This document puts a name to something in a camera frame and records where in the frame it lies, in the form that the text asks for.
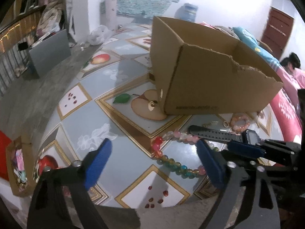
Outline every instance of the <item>colorful bead necklace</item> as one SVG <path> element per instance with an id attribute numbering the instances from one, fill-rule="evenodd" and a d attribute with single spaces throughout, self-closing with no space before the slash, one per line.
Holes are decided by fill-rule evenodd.
<path id="1" fill-rule="evenodd" d="M 161 164 L 164 164 L 168 168 L 176 171 L 177 174 L 184 175 L 185 177 L 188 177 L 190 179 L 205 175 L 205 169 L 202 165 L 200 165 L 198 169 L 192 170 L 187 168 L 187 166 L 181 165 L 181 163 L 176 162 L 173 158 L 168 158 L 167 155 L 163 155 L 163 152 L 160 150 L 161 144 L 165 140 L 170 140 L 172 138 L 180 139 L 181 141 L 187 141 L 190 143 L 196 143 L 199 140 L 198 136 L 193 136 L 191 134 L 179 131 L 169 131 L 162 137 L 156 137 L 155 140 L 152 142 L 151 148 L 154 151 L 154 156 L 159 160 L 159 162 Z M 213 143 L 208 143 L 208 145 L 214 151 L 218 151 L 218 148 L 214 147 Z"/>

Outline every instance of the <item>small cardboard box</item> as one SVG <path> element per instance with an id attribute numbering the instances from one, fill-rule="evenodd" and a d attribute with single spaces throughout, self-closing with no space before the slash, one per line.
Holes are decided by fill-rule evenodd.
<path id="1" fill-rule="evenodd" d="M 14 149 L 22 149 L 23 162 L 24 162 L 24 170 L 27 177 L 27 187 L 24 190 L 19 190 L 18 182 L 15 178 L 15 174 L 13 171 L 12 165 L 12 151 Z M 12 189 L 13 195 L 19 197 L 29 196 L 34 192 L 36 183 L 32 178 L 33 168 L 34 168 L 34 160 L 33 160 L 33 152 L 32 152 L 32 144 L 27 135 L 23 134 L 14 141 L 12 141 L 6 148 L 6 165 L 7 172 L 9 175 L 10 186 Z"/>
<path id="2" fill-rule="evenodd" d="M 162 111 L 169 115 L 262 110 L 283 86 L 243 42 L 199 24 L 154 17 L 150 56 Z"/>

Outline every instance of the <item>door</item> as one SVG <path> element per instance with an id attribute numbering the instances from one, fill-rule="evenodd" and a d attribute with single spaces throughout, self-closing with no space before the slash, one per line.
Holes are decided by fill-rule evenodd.
<path id="1" fill-rule="evenodd" d="M 273 56 L 277 59 L 280 59 L 287 44 L 292 25 L 292 17 L 274 7 L 271 8 L 261 41 L 271 48 Z"/>

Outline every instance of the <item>watch face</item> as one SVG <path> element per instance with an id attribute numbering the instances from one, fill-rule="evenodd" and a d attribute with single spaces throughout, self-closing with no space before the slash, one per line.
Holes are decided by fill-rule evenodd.
<path id="1" fill-rule="evenodd" d="M 255 145 L 256 143 L 260 142 L 259 136 L 253 130 L 247 130 L 247 140 L 248 140 L 248 144 L 250 145 Z"/>

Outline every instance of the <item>blue gripper pad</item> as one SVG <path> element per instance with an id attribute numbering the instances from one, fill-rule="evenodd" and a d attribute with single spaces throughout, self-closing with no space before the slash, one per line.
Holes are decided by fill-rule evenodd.
<path id="1" fill-rule="evenodd" d="M 212 184 L 215 188 L 222 189 L 225 184 L 225 171 L 214 157 L 214 153 L 220 153 L 213 152 L 203 139 L 197 141 L 196 148 L 198 157 L 200 158 L 206 174 L 209 176 Z"/>
<path id="2" fill-rule="evenodd" d="M 260 147 L 249 144 L 243 144 L 234 140 L 228 143 L 228 150 L 237 155 L 253 159 L 257 159 L 265 155 L 265 150 Z"/>
<path id="3" fill-rule="evenodd" d="M 85 168 L 86 178 L 84 186 L 86 190 L 89 190 L 96 184 L 111 152 L 112 142 L 109 139 L 104 139 L 97 150 L 89 152 L 83 159 L 82 166 Z"/>

